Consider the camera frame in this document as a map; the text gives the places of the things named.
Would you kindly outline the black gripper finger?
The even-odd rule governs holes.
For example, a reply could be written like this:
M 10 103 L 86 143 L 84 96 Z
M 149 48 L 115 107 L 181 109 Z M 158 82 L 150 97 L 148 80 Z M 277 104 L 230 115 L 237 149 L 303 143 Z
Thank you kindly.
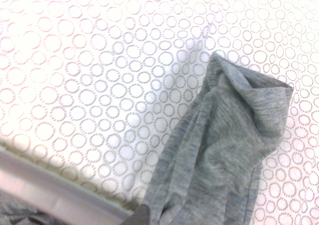
M 150 209 L 147 205 L 139 205 L 134 213 L 129 216 L 124 225 L 150 225 Z

